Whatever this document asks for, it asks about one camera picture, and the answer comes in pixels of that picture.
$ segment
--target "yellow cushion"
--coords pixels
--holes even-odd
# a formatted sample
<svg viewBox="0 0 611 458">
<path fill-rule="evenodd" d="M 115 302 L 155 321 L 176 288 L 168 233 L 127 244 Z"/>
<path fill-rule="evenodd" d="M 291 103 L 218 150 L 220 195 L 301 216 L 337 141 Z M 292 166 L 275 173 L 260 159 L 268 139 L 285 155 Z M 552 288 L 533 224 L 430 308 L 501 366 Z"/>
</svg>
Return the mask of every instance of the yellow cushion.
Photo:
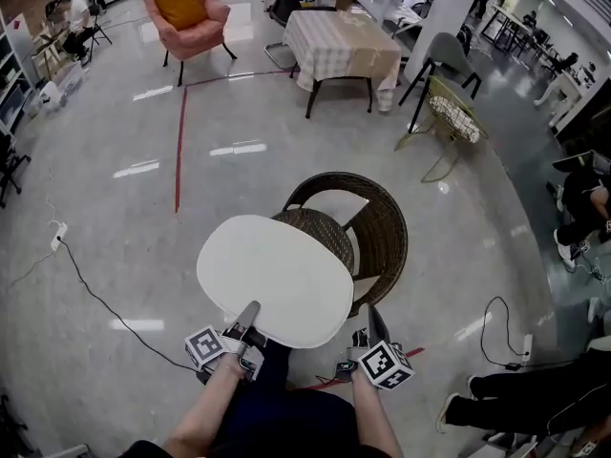
<svg viewBox="0 0 611 458">
<path fill-rule="evenodd" d="M 172 24 L 177 31 L 198 24 L 208 18 L 200 0 L 155 0 L 159 13 Z"/>
</svg>

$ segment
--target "power outlet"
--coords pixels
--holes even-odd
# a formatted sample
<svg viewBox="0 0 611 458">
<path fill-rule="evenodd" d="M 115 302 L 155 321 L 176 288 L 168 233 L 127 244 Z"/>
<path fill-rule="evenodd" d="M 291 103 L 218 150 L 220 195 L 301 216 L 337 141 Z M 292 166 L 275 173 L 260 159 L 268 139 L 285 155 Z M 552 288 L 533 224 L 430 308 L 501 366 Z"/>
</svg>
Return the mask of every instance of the power outlet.
<svg viewBox="0 0 611 458">
<path fill-rule="evenodd" d="M 531 360 L 531 354 L 533 352 L 533 335 L 527 334 L 524 336 L 524 347 L 522 350 L 522 362 L 528 363 Z"/>
<path fill-rule="evenodd" d="M 55 236 L 53 236 L 53 239 L 51 239 L 51 249 L 53 251 L 57 251 L 57 248 L 59 247 L 59 240 L 57 238 L 64 239 L 64 236 L 66 236 L 67 231 L 68 231 L 68 224 L 66 224 L 66 222 L 62 222 L 61 224 L 59 224 L 59 227 L 57 228 L 57 232 L 55 233 Z"/>
</svg>

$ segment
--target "red floor line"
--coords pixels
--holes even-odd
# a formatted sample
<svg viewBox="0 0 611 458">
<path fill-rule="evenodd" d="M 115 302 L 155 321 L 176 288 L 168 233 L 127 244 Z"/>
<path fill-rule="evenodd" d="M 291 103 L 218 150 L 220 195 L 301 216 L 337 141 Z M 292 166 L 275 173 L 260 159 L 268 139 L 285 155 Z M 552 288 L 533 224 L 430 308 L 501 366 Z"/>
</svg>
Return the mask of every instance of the red floor line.
<svg viewBox="0 0 611 458">
<path fill-rule="evenodd" d="M 420 354 L 424 351 L 423 347 L 417 347 L 415 349 L 413 349 L 412 351 L 409 351 L 408 353 L 405 354 L 405 356 L 407 358 L 410 358 L 412 356 L 415 356 L 417 354 Z M 296 388 L 296 390 L 321 390 L 322 388 L 327 388 L 329 386 L 336 386 L 336 385 L 341 385 L 341 384 L 347 384 L 348 382 L 344 382 L 343 380 L 336 380 L 336 381 L 330 381 L 327 382 L 326 384 L 317 384 L 317 385 L 312 385 L 312 386 L 301 386 L 299 388 Z"/>
<path fill-rule="evenodd" d="M 278 73 L 290 73 L 290 71 L 277 70 L 273 72 L 254 72 L 254 73 L 244 73 L 244 74 L 237 73 L 234 76 L 239 77 L 241 75 L 247 76 L 250 74 L 254 76 L 254 75 L 259 75 L 259 74 L 278 74 Z M 179 208 L 180 208 L 180 160 L 181 160 L 181 154 L 182 154 L 182 133 L 184 130 L 184 115 L 185 115 L 185 109 L 187 105 L 187 90 L 189 87 L 194 87 L 196 85 L 203 85 L 204 83 L 211 83 L 213 81 L 227 80 L 234 76 L 231 76 L 231 75 L 230 76 L 219 76 L 217 78 L 210 78 L 208 80 L 196 81 L 195 83 L 188 83 L 184 86 L 184 92 L 182 93 L 182 106 L 180 108 L 179 146 L 178 146 L 177 157 L 176 157 L 176 188 L 175 188 L 175 200 L 174 200 L 175 214 L 179 212 Z"/>
<path fill-rule="evenodd" d="M 187 107 L 187 89 L 184 87 L 182 93 L 182 105 L 180 106 L 180 124 L 179 124 L 179 145 L 176 153 L 176 189 L 175 189 L 175 214 L 178 213 L 180 207 L 180 161 L 182 157 L 182 133 L 184 131 L 184 114 Z"/>
</svg>

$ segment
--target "pink armchair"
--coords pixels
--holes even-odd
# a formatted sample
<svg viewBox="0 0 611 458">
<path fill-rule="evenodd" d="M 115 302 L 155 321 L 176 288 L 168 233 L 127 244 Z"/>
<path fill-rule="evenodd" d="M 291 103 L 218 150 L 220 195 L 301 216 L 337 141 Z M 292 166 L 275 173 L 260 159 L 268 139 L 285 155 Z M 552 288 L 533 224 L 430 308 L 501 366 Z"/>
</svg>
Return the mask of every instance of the pink armchair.
<svg viewBox="0 0 611 458">
<path fill-rule="evenodd" d="M 144 7 L 151 20 L 159 31 L 159 38 L 167 50 L 163 66 L 168 65 L 168 53 L 170 52 L 180 61 L 179 86 L 182 85 L 182 70 L 184 60 L 197 54 L 211 50 L 222 44 L 231 56 L 231 59 L 238 59 L 224 43 L 222 30 L 227 22 L 230 9 L 221 0 L 200 0 L 205 8 L 208 18 L 190 28 L 177 31 L 176 28 L 167 22 L 161 13 L 155 0 L 144 0 Z"/>
</svg>

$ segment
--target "white oval board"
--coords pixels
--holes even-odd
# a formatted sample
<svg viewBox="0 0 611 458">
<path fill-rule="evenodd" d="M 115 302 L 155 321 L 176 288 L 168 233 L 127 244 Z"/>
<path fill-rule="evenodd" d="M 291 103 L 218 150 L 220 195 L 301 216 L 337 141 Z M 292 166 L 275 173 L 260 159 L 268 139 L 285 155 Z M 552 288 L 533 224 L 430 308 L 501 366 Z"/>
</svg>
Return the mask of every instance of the white oval board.
<svg viewBox="0 0 611 458">
<path fill-rule="evenodd" d="M 306 233 L 259 216 L 221 224 L 197 272 L 206 295 L 234 317 L 258 301 L 257 330 L 290 347 L 326 343 L 352 306 L 354 283 L 341 261 Z"/>
</svg>

